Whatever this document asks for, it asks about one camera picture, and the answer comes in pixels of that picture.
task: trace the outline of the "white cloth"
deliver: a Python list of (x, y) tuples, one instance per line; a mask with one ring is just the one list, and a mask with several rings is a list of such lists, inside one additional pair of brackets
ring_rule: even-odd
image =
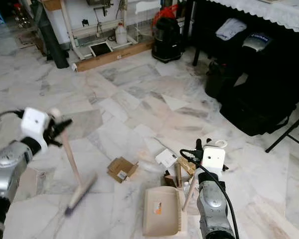
[(228, 41), (231, 39), (234, 35), (236, 35), (238, 32), (241, 32), (247, 28), (247, 25), (243, 23), (242, 21), (235, 19), (235, 18), (229, 18), (225, 21), (225, 23), (216, 31), (216, 35), (224, 40)]
[(299, 32), (299, 0), (281, 0), (269, 4), (259, 0), (209, 0), (224, 6), (276, 22)]

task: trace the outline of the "marble floor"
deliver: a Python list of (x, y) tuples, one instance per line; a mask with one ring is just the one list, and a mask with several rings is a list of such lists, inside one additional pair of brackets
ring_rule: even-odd
[[(5, 239), (141, 239), (144, 191), (160, 185), (163, 169), (154, 157), (176, 153), (201, 138), (225, 139), (223, 174), (240, 238), (299, 239), (299, 145), (286, 138), (268, 147), (273, 134), (249, 137), (220, 113), (204, 92), (209, 60), (193, 49), (163, 64), (150, 51), (82, 73), (57, 69), (35, 47), (19, 50), (13, 31), (0, 26), (0, 112), (59, 108), (74, 123), (70, 143), (83, 177), (99, 179), (70, 218), (63, 212), (76, 187), (63, 149), (38, 154), (21, 179), (7, 214)], [(71, 53), (69, 61), (75, 61)], [(291, 122), (299, 117), (299, 104)], [(20, 120), (0, 121), (0, 148), (20, 138)], [(299, 128), (293, 135), (299, 138)], [(128, 182), (107, 175), (116, 157), (139, 162)], [(201, 238), (197, 212), (188, 217), (187, 239)]]

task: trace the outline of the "white wall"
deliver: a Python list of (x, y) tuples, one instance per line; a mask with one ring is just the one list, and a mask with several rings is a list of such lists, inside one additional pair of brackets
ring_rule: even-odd
[[(111, 21), (115, 19), (116, 12), (118, 10), (120, 0), (111, 0), (114, 5), (107, 9), (108, 14), (103, 16), (102, 10), (96, 10), (99, 21)], [(89, 6), (86, 0), (64, 0), (68, 15), (71, 22), (72, 29), (78, 29), (82, 27), (82, 20), (87, 19), (90, 25), (97, 24), (96, 16), (93, 10), (93, 6)], [(53, 30), (60, 44), (69, 42), (69, 36), (65, 27), (65, 23), (61, 10), (46, 11)], [(121, 18), (121, 11), (118, 13), (118, 19)]]

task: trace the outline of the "white tablecloth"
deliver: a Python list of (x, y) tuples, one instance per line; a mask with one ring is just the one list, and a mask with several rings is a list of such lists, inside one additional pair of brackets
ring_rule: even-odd
[(209, 0), (224, 6), (276, 22), (299, 32), (299, 0), (281, 0), (269, 4), (259, 0)]

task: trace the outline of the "beige dustpan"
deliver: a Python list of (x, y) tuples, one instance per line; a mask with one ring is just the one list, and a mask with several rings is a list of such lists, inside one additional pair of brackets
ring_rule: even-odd
[(187, 233), (187, 213), (183, 212), (184, 193), (162, 186), (146, 189), (143, 235), (174, 236)]

